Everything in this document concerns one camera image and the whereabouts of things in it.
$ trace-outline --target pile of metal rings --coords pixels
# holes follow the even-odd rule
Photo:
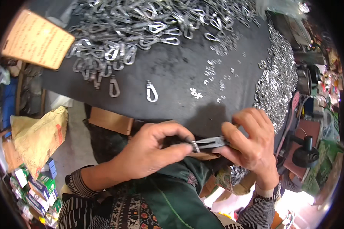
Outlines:
[[[298,75],[293,50],[289,42],[274,29],[269,19],[271,47],[269,57],[259,64],[264,69],[255,86],[253,107],[263,109],[273,122],[275,133],[284,125],[292,93],[296,90]]]
[[[211,25],[217,33],[204,36],[218,42],[214,49],[223,56],[237,48],[235,20],[260,26],[250,0],[79,0],[73,14],[80,21],[69,29],[76,40],[66,57],[78,57],[73,70],[96,90],[113,70],[132,65],[138,49],[148,50],[155,43],[179,45],[180,36],[192,39],[200,26]]]

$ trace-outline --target person's right hand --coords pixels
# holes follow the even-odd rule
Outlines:
[[[224,122],[223,135],[235,149],[224,146],[216,151],[236,165],[255,172],[261,189],[273,189],[279,183],[279,175],[274,157],[274,127],[269,117],[261,109],[246,108],[234,114],[232,119],[243,126],[249,137],[232,123]]]

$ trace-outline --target person's left hand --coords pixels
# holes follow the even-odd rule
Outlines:
[[[174,135],[189,141],[195,140],[194,135],[176,121],[147,123],[112,159],[113,164],[119,167],[124,180],[131,180],[146,177],[169,164],[179,162],[192,152],[193,147],[182,143],[161,149],[163,139]]]

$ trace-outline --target green cord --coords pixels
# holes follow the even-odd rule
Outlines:
[[[158,186],[156,185],[156,183],[155,183],[152,179],[150,179],[150,181],[151,181],[152,184],[156,187],[156,189],[158,189],[158,191],[161,192],[161,194],[162,194],[162,196],[164,197],[164,199],[166,200],[167,204],[170,206],[172,212],[178,217],[178,219],[179,219],[186,227],[188,227],[188,228],[190,228],[190,229],[194,229],[193,227],[191,227],[190,225],[188,225],[188,224],[179,216],[179,214],[178,214],[178,213],[175,211],[175,209],[172,207],[171,203],[170,203],[169,200],[167,199],[167,197],[166,197],[166,195],[164,194],[164,192],[158,188]]]

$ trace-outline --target metal pot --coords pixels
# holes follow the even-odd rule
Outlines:
[[[308,68],[297,69],[297,90],[301,94],[311,95],[311,77]]]

